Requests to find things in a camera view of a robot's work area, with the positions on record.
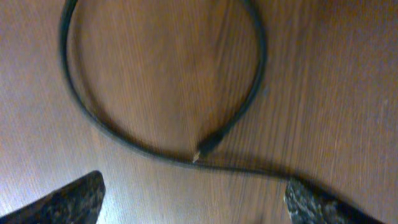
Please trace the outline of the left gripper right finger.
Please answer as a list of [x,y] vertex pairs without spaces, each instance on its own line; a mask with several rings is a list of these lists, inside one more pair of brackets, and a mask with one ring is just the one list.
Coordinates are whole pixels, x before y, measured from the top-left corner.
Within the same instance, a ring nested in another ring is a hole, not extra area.
[[383,224],[310,182],[290,179],[284,195],[293,224]]

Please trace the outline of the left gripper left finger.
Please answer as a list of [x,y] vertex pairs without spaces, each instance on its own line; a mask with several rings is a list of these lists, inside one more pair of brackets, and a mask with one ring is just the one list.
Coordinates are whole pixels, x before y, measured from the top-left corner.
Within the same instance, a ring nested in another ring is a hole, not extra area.
[[103,175],[94,170],[1,217],[1,223],[96,223],[105,193]]

